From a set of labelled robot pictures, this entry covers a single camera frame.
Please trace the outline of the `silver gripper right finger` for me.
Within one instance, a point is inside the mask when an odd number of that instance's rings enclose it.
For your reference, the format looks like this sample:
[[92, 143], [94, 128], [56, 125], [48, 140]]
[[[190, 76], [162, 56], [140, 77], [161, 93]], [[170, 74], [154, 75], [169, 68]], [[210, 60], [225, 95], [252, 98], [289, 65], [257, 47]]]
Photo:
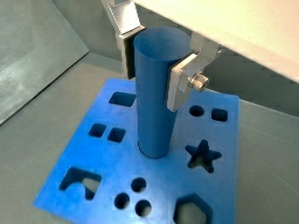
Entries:
[[202, 74], [205, 66], [223, 53], [223, 46], [193, 32], [190, 34], [190, 53], [169, 70], [166, 108], [176, 112], [188, 100], [192, 90], [202, 91], [209, 79]]

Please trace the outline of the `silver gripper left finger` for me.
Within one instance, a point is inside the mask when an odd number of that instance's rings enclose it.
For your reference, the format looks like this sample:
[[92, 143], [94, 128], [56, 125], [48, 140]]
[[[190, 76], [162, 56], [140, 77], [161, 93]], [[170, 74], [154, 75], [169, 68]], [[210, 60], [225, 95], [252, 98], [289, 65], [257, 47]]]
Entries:
[[116, 32], [116, 46], [121, 52], [122, 74], [136, 76], [133, 39], [145, 28], [140, 24], [136, 4], [132, 0], [100, 0]]

